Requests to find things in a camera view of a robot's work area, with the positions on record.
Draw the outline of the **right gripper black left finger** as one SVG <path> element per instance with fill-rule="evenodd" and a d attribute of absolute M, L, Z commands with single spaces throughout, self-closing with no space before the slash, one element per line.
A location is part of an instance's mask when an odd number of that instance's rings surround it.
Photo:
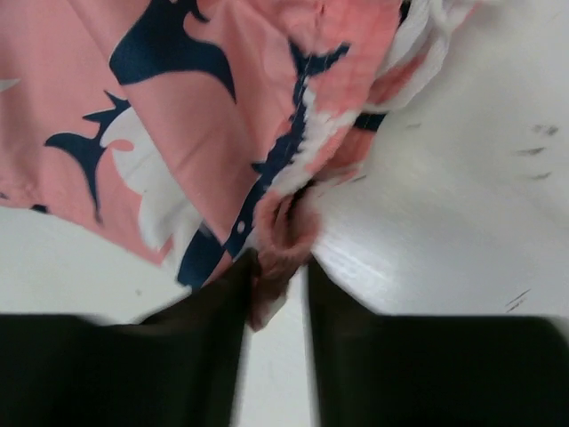
<path fill-rule="evenodd" d="M 4 314 L 2 425 L 229 425 L 255 264 L 137 324 Z"/>

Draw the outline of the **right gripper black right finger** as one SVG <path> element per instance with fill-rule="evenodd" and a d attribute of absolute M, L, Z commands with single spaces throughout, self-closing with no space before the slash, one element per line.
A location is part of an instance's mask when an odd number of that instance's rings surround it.
<path fill-rule="evenodd" d="M 568 322 L 534 316 L 395 316 L 308 265 L 323 426 L 565 426 Z"/>

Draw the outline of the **pink shark print shorts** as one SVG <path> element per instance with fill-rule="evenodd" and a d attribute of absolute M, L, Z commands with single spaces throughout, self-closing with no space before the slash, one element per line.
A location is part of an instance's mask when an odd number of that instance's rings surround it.
<path fill-rule="evenodd" d="M 193 290 L 254 248 L 285 300 L 311 199 L 363 169 L 474 1 L 4 1 L 1 203 L 82 225 Z"/>

